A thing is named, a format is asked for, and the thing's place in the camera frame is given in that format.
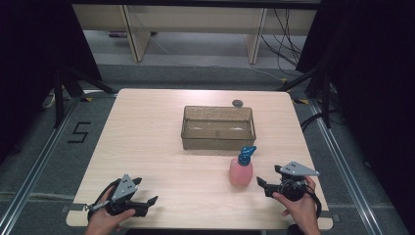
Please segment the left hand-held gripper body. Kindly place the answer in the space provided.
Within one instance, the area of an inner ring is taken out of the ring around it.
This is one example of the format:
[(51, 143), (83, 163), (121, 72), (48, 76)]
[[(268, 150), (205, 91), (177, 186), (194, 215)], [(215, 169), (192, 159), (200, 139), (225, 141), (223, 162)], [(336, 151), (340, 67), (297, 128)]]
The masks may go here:
[(99, 209), (105, 209), (110, 215), (117, 215), (122, 212), (134, 209), (136, 217), (145, 217), (149, 206), (147, 202), (132, 202), (131, 199), (138, 189), (127, 173), (111, 182), (99, 195), (97, 200), (86, 207), (87, 216), (91, 217)]

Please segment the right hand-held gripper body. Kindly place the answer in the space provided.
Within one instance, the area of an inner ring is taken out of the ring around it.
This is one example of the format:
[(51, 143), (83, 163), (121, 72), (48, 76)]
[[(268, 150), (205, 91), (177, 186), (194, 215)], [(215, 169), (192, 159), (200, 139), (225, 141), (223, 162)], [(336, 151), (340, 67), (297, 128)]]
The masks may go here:
[(266, 197), (271, 197), (273, 193), (278, 192), (284, 195), (288, 200), (295, 202), (303, 197), (307, 191), (307, 176), (319, 176), (320, 173), (312, 168), (295, 161), (291, 161), (281, 168), (281, 183), (279, 185), (268, 184), (264, 189)]

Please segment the pink spray bottle blue trigger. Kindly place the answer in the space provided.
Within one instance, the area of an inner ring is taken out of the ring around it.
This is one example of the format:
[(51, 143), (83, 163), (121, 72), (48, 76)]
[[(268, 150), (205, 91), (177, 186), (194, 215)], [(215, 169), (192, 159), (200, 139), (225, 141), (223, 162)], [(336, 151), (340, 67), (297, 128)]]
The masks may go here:
[(246, 187), (250, 184), (254, 173), (252, 155), (255, 150), (256, 146), (245, 146), (241, 149), (238, 157), (231, 161), (229, 181), (232, 185)]

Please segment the clear brown plastic box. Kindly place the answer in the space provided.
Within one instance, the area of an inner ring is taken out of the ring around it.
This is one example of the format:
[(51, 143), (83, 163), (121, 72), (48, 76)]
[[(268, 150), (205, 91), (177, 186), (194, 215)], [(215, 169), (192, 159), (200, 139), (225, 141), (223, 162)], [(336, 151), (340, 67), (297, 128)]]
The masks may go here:
[(239, 151), (256, 139), (251, 108), (186, 106), (182, 145), (185, 150)]

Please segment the person's right hand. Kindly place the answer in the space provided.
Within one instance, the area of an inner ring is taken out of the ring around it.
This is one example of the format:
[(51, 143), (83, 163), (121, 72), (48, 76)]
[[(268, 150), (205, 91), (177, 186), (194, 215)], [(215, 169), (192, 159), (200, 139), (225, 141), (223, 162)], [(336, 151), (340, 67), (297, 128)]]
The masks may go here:
[(303, 235), (321, 235), (316, 216), (316, 204), (309, 194), (304, 193), (303, 197), (296, 202), (288, 200), (278, 192), (273, 193), (272, 196), (286, 208), (282, 215), (290, 215)]

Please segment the person's left hand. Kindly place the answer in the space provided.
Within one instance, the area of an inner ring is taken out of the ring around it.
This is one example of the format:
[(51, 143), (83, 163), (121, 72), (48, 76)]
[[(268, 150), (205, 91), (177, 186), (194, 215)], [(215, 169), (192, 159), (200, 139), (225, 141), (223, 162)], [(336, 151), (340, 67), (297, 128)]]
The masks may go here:
[(99, 209), (90, 217), (84, 235), (111, 235), (113, 231), (119, 231), (119, 225), (134, 214), (134, 209), (117, 215), (110, 215), (105, 209)]

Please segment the black metal stand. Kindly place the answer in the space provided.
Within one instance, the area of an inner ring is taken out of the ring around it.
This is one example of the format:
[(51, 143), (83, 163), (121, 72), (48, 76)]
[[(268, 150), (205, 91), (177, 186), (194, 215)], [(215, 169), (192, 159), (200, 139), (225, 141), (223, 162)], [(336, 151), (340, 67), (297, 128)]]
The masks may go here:
[(58, 127), (64, 120), (64, 90), (67, 90), (71, 98), (81, 98), (85, 95), (78, 81), (83, 80), (108, 94), (116, 94), (117, 91), (104, 84), (100, 77), (90, 76), (81, 70), (64, 65), (56, 65), (54, 76), (55, 111), (56, 119), (54, 127)]
[(313, 119), (322, 118), (327, 128), (331, 127), (329, 113), (330, 113), (330, 77), (328, 69), (323, 63), (317, 64), (313, 69), (300, 75), (291, 82), (288, 82), (278, 88), (278, 91), (286, 92), (295, 86), (307, 81), (309, 83), (304, 91), (308, 98), (315, 98), (318, 94), (321, 95), (322, 108), (321, 112), (309, 118), (306, 123), (310, 123)]

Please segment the dark curtain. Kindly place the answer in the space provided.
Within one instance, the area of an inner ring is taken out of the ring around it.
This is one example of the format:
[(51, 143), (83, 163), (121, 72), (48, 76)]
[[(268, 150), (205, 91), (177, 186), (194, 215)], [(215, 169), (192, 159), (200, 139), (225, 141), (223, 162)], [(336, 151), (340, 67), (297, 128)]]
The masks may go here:
[(0, 165), (23, 138), (60, 74), (102, 79), (70, 0), (0, 0)]
[(415, 0), (321, 0), (298, 71), (329, 56), (354, 138), (415, 234)]

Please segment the beige wooden desk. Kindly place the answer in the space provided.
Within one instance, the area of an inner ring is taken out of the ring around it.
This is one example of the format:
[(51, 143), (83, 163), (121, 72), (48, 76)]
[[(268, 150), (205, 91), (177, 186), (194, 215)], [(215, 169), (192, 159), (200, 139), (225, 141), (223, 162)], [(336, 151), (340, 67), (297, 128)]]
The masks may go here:
[(143, 60), (152, 32), (243, 34), (250, 64), (262, 35), (308, 35), (314, 10), (74, 4), (84, 30), (124, 31), (132, 58)]

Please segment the aluminium floor rail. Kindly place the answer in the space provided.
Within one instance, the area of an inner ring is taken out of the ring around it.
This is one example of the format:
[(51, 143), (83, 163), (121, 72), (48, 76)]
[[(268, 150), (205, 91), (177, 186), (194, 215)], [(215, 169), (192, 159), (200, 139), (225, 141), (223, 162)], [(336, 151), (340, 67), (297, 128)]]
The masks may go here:
[(4, 215), (0, 219), (0, 235), (9, 235), (16, 224), (20, 214), (23, 211), (30, 193), (39, 180), (44, 168), (51, 159), (52, 153), (55, 150), (63, 132), (69, 122), (69, 118), (80, 102), (79, 98), (72, 98), (64, 111), (63, 120), (53, 129), (42, 151), (38, 155), (34, 165), (30, 169), (22, 186), (13, 197), (10, 205), (7, 207)]
[(321, 118), (317, 123), (367, 233), (369, 235), (384, 235), (383, 229), (363, 195), (332, 130)]

